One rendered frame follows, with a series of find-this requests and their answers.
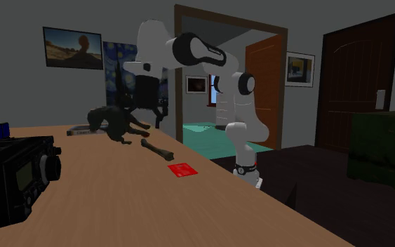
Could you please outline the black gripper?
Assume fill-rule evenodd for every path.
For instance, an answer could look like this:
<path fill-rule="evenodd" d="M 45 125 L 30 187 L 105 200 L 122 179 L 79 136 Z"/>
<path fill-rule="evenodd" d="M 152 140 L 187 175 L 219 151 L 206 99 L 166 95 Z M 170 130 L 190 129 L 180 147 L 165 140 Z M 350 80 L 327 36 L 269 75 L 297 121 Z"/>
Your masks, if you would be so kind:
<path fill-rule="evenodd" d="M 162 98 L 158 106 L 159 79 L 152 76 L 135 77 L 134 101 L 137 108 L 153 109 L 156 115 L 155 128 L 168 116 L 168 100 Z"/>

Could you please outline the orange door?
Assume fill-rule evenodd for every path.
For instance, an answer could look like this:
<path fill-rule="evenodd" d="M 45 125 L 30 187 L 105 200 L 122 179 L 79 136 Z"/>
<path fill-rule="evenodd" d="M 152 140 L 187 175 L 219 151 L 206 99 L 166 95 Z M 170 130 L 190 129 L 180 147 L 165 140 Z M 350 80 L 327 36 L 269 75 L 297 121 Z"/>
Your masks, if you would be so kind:
<path fill-rule="evenodd" d="M 255 110 L 268 127 L 262 146 L 281 149 L 281 56 L 283 37 L 278 34 L 246 46 L 246 71 L 255 77 Z"/>

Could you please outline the teal rug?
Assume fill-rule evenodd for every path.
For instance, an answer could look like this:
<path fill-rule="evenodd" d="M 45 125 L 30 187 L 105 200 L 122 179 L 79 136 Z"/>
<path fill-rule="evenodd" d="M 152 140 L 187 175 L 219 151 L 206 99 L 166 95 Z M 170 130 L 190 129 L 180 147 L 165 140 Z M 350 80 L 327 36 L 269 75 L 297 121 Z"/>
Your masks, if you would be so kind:
<path fill-rule="evenodd" d="M 184 123 L 183 144 L 207 159 L 235 156 L 236 151 L 225 131 L 218 130 L 214 123 Z"/>

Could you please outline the grey flat book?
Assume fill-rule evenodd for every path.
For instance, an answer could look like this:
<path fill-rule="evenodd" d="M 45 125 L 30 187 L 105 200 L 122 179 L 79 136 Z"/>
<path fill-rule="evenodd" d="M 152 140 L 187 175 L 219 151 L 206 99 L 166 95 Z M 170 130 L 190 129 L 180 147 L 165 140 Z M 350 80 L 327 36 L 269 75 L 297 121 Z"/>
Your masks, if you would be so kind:
<path fill-rule="evenodd" d="M 104 134 L 106 127 L 108 127 L 107 124 L 102 124 L 96 131 L 91 131 L 89 125 L 72 126 L 67 130 L 67 136 Z"/>

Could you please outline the white framed wall picture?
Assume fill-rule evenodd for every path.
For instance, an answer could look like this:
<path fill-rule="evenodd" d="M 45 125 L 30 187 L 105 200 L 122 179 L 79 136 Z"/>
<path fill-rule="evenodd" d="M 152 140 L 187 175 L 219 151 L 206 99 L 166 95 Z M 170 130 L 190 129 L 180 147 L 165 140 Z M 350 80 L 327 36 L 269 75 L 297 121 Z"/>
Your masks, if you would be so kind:
<path fill-rule="evenodd" d="M 288 51 L 286 53 L 285 86 L 312 88 L 315 56 Z"/>

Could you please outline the black animal figure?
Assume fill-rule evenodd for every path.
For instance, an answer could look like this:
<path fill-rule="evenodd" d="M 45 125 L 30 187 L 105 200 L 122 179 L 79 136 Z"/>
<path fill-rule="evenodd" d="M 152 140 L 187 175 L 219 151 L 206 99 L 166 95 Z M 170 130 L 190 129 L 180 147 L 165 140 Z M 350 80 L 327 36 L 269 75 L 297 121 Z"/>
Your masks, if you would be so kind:
<path fill-rule="evenodd" d="M 111 140 L 124 145 L 132 143 L 124 140 L 125 133 L 149 137 L 147 130 L 150 129 L 150 125 L 139 122 L 127 109 L 115 105 L 90 110 L 87 120 L 91 132 L 101 129 Z"/>

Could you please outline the dark robot stand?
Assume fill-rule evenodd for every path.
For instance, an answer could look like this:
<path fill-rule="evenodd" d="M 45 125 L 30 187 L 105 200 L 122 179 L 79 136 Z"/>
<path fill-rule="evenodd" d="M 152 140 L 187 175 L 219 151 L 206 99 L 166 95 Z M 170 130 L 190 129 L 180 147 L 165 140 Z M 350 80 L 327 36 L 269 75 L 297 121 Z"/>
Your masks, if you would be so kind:
<path fill-rule="evenodd" d="M 293 210 L 323 206 L 326 195 L 315 170 L 316 155 L 317 148 L 310 145 L 257 153 L 261 190 Z"/>

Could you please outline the blue starry night painting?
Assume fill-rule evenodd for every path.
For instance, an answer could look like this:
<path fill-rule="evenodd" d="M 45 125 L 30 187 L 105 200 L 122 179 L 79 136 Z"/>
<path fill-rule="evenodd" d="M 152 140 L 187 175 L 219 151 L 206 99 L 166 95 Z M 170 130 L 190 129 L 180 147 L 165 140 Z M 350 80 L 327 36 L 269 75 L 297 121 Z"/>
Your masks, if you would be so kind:
<path fill-rule="evenodd" d="M 103 43 L 106 100 L 108 105 L 115 105 L 117 101 L 124 100 L 123 107 L 136 109 L 134 101 L 136 74 L 123 68 L 123 63 L 134 62 L 138 53 L 136 45 Z M 162 98 L 168 100 L 168 70 L 161 70 L 159 78 L 158 106 Z"/>

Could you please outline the red flat card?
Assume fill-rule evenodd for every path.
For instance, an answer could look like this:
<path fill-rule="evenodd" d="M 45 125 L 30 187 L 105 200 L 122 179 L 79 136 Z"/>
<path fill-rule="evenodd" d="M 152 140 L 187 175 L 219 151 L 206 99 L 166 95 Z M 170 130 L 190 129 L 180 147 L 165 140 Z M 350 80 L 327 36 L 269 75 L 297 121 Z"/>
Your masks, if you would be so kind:
<path fill-rule="evenodd" d="M 198 172 L 194 170 L 189 164 L 187 163 L 177 163 L 168 165 L 168 168 L 175 174 L 176 177 L 186 177 L 189 175 L 196 175 Z"/>

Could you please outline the dark brown door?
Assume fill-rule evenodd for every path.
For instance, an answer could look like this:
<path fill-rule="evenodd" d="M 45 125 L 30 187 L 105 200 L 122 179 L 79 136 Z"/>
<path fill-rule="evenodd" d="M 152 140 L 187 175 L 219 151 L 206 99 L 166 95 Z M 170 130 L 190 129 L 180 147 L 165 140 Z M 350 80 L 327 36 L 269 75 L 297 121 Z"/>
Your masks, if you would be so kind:
<path fill-rule="evenodd" d="M 395 13 L 324 34 L 316 147 L 348 152 L 352 115 L 389 111 L 394 71 Z M 386 90 L 383 110 L 377 90 Z"/>

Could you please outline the desert landscape wall picture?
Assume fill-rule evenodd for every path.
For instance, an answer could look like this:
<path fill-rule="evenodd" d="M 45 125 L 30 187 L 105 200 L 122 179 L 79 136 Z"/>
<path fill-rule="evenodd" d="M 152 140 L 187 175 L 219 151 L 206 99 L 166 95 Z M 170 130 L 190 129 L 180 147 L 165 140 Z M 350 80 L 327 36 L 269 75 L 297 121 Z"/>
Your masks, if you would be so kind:
<path fill-rule="evenodd" d="M 43 27 L 47 67 L 103 70 L 98 33 Z"/>

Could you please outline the dark green chest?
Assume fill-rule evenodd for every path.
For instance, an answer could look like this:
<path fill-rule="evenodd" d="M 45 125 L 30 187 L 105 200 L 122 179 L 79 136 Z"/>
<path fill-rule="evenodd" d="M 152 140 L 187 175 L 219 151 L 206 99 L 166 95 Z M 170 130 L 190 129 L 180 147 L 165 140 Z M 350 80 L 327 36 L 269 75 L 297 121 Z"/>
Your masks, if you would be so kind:
<path fill-rule="evenodd" d="M 395 189 L 395 111 L 352 115 L 347 176 Z"/>

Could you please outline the small dark wall picture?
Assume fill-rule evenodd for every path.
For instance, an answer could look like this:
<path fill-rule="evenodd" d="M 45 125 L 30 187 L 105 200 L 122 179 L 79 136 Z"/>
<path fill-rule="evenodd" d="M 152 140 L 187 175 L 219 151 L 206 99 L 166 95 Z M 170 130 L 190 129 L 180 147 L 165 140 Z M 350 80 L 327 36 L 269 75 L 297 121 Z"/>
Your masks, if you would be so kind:
<path fill-rule="evenodd" d="M 186 76 L 186 94 L 206 94 L 208 92 L 208 77 Z"/>

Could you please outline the black radio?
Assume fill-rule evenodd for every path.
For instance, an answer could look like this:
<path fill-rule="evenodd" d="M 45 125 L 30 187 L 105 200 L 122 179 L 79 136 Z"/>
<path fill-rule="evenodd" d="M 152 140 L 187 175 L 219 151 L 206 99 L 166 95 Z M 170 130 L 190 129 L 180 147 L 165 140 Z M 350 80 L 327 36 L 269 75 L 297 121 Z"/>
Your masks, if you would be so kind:
<path fill-rule="evenodd" d="M 0 139 L 0 228 L 25 221 L 49 183 L 60 179 L 61 153 L 51 135 Z"/>

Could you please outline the dark grey bone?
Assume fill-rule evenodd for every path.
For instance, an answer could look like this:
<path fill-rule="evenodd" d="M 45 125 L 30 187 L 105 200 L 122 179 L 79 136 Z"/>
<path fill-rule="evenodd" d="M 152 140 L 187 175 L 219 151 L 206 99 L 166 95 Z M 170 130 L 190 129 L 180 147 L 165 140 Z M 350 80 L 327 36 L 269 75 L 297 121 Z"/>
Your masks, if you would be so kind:
<path fill-rule="evenodd" d="M 174 159 L 174 153 L 168 150 L 160 149 L 155 147 L 154 145 L 150 144 L 146 139 L 141 139 L 140 141 L 141 146 L 145 147 L 154 153 L 158 154 L 159 156 L 163 157 L 166 161 L 172 161 Z"/>

